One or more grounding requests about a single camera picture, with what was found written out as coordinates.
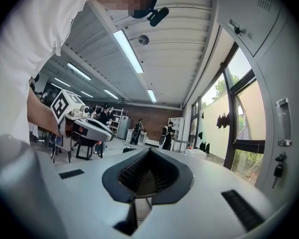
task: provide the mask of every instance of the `black window frame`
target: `black window frame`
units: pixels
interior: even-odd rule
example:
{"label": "black window frame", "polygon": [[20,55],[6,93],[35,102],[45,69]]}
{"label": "black window frame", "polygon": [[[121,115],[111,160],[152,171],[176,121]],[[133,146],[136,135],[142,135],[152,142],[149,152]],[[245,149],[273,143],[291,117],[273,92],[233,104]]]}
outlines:
{"label": "black window frame", "polygon": [[[197,119],[197,128],[196,128],[196,135],[189,135],[188,140],[190,141],[191,137],[195,138],[194,141],[194,148],[196,148],[197,144],[197,136],[198,136],[198,129],[199,129],[199,114],[201,111],[201,104],[202,104],[202,97],[209,91],[209,89],[214,85],[214,83],[219,79],[221,74],[224,75],[226,90],[228,95],[228,103],[229,103],[229,137],[228,137],[228,146],[227,146],[227,153],[224,161],[224,167],[231,170],[236,150],[244,150],[249,151],[257,154],[263,154],[265,149],[265,140],[240,140],[236,139],[237,135],[237,109],[236,109],[236,102],[237,102],[237,95],[248,88],[251,84],[253,84],[257,79],[252,68],[241,78],[235,85],[233,84],[233,80],[230,74],[230,70],[228,65],[232,58],[235,56],[237,50],[239,49],[238,44],[235,42],[230,49],[226,59],[224,62],[220,64],[220,68],[217,71],[216,75],[214,76],[213,80],[209,83],[205,91],[202,93],[201,96],[195,101],[192,105],[192,113],[190,119],[190,127],[192,120]],[[194,113],[194,106],[198,103],[198,113],[193,115]]]}

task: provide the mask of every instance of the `sky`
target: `sky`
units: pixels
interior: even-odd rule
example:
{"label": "sky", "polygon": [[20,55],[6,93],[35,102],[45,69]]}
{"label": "sky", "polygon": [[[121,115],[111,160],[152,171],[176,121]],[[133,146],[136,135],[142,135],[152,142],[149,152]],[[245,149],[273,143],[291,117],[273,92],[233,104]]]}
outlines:
{"label": "sky", "polygon": [[[251,66],[242,52],[242,50],[239,48],[237,52],[235,53],[234,57],[228,64],[229,71],[232,75],[238,76],[239,79],[241,79],[250,69]],[[216,83],[210,88],[210,90],[204,95],[203,102],[206,102],[208,105],[213,102],[212,98],[216,96],[216,89],[215,86],[219,81],[224,80],[224,76],[221,75],[219,79],[216,81]]]}

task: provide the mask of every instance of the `round ceiling fixture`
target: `round ceiling fixture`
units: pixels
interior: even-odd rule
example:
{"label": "round ceiling fixture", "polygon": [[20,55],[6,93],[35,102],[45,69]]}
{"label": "round ceiling fixture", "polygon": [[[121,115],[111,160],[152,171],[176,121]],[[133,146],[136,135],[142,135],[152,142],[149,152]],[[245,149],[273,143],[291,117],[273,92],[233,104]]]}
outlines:
{"label": "round ceiling fixture", "polygon": [[141,34],[139,36],[139,43],[141,45],[147,45],[150,42],[150,39],[147,37],[147,35]]}

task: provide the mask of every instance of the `gray floor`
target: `gray floor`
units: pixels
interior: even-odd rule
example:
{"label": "gray floor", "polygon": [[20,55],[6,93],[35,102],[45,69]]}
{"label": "gray floor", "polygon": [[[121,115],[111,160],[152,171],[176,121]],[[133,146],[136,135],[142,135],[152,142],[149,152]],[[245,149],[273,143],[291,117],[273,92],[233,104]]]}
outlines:
{"label": "gray floor", "polygon": [[[30,143],[31,146],[34,148],[34,150],[37,151],[42,151],[47,153],[48,155],[52,154],[52,148],[51,147],[45,147],[45,142],[31,142]],[[123,149],[124,148],[140,148],[141,146],[137,146],[137,145],[130,145],[127,144],[127,142],[125,140],[121,140],[118,138],[114,138],[112,141],[110,142],[106,142],[106,148],[103,152],[103,157],[108,157],[108,156],[113,156],[113,155],[118,155],[123,153]],[[87,153],[87,147],[86,146],[82,146],[80,148],[80,156],[84,156],[86,157],[86,153]],[[72,154],[72,158],[71,158],[71,162],[82,162],[82,159],[78,159],[76,158],[76,151],[77,151],[77,147],[74,148],[73,151],[71,151]],[[92,154],[91,159],[98,159],[100,158],[98,155],[96,154]],[[62,151],[62,153],[58,153],[55,156],[55,163],[56,164],[63,164],[63,163],[68,163],[68,155],[66,151]]]}

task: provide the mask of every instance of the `ceiling light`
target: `ceiling light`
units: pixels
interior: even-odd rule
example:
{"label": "ceiling light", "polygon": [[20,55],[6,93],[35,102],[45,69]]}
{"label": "ceiling light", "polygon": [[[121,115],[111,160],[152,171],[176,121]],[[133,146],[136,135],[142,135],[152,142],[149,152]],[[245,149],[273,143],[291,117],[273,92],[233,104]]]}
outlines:
{"label": "ceiling light", "polygon": [[61,88],[61,87],[59,87],[59,86],[57,86],[57,85],[55,85],[55,84],[53,84],[53,83],[51,83],[51,85],[53,85],[53,86],[55,86],[55,87],[57,87],[57,88],[63,90],[63,88]]}
{"label": "ceiling light", "polygon": [[89,95],[89,94],[86,94],[86,93],[85,93],[85,92],[83,92],[83,91],[81,91],[81,93],[83,93],[83,94],[87,95],[88,97],[91,97],[91,98],[93,98],[91,95]]}
{"label": "ceiling light", "polygon": [[115,96],[114,94],[112,94],[110,91],[108,90],[104,90],[106,93],[108,93],[110,96],[114,97],[115,99],[119,99],[117,96]]}
{"label": "ceiling light", "polygon": [[87,79],[89,81],[91,80],[91,78],[89,76],[87,76],[86,74],[84,74],[83,72],[81,72],[79,69],[77,69],[71,63],[68,63],[68,67],[70,67],[73,71],[77,72],[79,75],[83,76],[85,79]]}
{"label": "ceiling light", "polygon": [[128,59],[133,65],[135,71],[138,74],[143,73],[143,69],[135,55],[134,50],[132,49],[130,42],[128,41],[126,35],[124,34],[124,31],[123,30],[117,31],[113,35],[118,41],[121,48],[124,50],[125,54],[127,55]]}
{"label": "ceiling light", "polygon": [[65,82],[62,82],[61,80],[59,80],[58,78],[54,78],[56,81],[58,81],[58,82],[60,82],[60,83],[62,83],[62,84],[64,84],[64,85],[66,85],[66,86],[68,86],[68,87],[70,87],[70,85],[69,84],[67,84],[67,83],[65,83]]}
{"label": "ceiling light", "polygon": [[152,100],[152,102],[156,103],[156,98],[155,98],[153,90],[148,90],[148,93],[149,93],[149,97]]}

